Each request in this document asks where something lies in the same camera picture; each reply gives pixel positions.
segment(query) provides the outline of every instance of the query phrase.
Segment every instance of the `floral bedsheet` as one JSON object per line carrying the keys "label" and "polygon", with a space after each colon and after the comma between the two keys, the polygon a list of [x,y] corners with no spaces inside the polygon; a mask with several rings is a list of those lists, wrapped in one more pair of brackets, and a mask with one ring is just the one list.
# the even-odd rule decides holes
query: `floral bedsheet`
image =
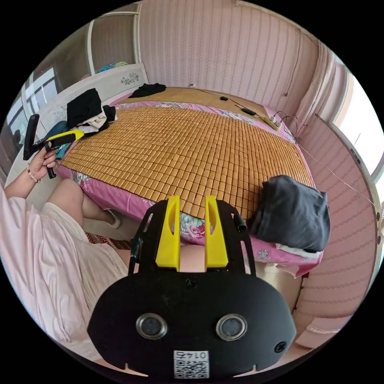
{"label": "floral bedsheet", "polygon": [[[271,132],[272,134],[280,135],[284,139],[295,143],[293,137],[289,134],[288,129],[282,129],[280,132],[276,132],[267,124],[262,124],[251,118],[247,118],[246,116],[221,110],[219,108],[208,107],[199,104],[143,101],[127,104],[117,104],[116,108],[137,108],[142,106],[158,106],[159,108],[188,108],[216,113],[245,121],[259,129],[265,129]],[[269,110],[267,108],[266,110],[269,114],[274,113],[272,110]],[[99,204],[101,208],[115,209],[127,216],[134,218],[137,221],[141,221],[147,209],[153,204],[155,204],[155,202],[151,200],[147,200],[138,195],[132,194],[115,186],[111,186],[102,181],[93,179],[85,174],[81,174],[61,165],[58,166],[57,172],[62,178],[71,178],[76,181],[82,187],[84,192],[86,192],[86,194],[88,194],[90,198],[92,198],[97,204]],[[181,212],[180,236],[185,242],[204,245],[205,221]],[[251,243],[254,258],[256,261],[278,264],[279,268],[283,268],[295,277],[299,277],[316,267],[320,263],[322,257],[322,255],[320,255],[319,258],[315,260],[306,259],[301,256],[293,255],[285,251],[279,250],[276,248],[275,244],[263,242],[253,236],[251,236]]]}

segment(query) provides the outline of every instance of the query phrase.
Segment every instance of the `black cloth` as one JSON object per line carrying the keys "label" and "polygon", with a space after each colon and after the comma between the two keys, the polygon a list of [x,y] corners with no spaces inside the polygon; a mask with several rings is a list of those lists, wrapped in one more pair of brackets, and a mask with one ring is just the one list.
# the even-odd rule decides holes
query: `black cloth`
{"label": "black cloth", "polygon": [[320,252],[327,245],[330,231],[325,192],[285,175],[263,182],[261,201],[250,223],[250,233],[256,238]]}
{"label": "black cloth", "polygon": [[110,123],[115,121],[116,118],[116,107],[110,107],[109,105],[103,105],[103,110],[105,116],[107,116],[107,121]]}
{"label": "black cloth", "polygon": [[132,97],[145,97],[145,96],[154,95],[155,93],[164,92],[166,90],[166,88],[167,87],[165,85],[159,84],[159,83],[156,83],[156,84],[143,84],[141,87],[136,89],[136,91],[134,91],[132,93],[132,95],[129,96],[129,98],[132,98]]}
{"label": "black cloth", "polygon": [[96,88],[88,89],[67,104],[68,127],[74,128],[101,112],[101,100]]}

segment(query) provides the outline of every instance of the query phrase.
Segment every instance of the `bracelet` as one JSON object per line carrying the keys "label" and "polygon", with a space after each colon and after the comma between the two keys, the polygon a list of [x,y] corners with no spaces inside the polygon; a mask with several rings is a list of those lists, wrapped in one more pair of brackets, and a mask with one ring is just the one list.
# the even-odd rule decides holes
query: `bracelet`
{"label": "bracelet", "polygon": [[29,169],[29,163],[27,165],[27,172],[28,172],[28,175],[30,176],[30,178],[37,184],[37,183],[40,183],[40,180],[37,180],[35,176],[32,175],[32,172],[31,170]]}

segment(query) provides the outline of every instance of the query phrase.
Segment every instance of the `qr code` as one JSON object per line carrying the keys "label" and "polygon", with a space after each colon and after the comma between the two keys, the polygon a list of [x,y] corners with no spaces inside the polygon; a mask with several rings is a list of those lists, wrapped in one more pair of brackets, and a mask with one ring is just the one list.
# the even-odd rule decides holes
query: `qr code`
{"label": "qr code", "polygon": [[209,378],[208,352],[175,351],[174,374],[177,379]]}

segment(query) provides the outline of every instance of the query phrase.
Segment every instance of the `white headboard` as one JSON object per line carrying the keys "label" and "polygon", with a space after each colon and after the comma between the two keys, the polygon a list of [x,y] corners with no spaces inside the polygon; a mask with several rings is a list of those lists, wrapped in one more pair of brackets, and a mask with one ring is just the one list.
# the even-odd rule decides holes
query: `white headboard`
{"label": "white headboard", "polygon": [[39,110],[40,120],[36,131],[38,138],[59,121],[67,120],[67,104],[88,89],[96,88],[102,105],[110,104],[124,94],[133,92],[144,83],[148,83],[143,64],[132,64],[109,69],[87,77],[59,93]]}

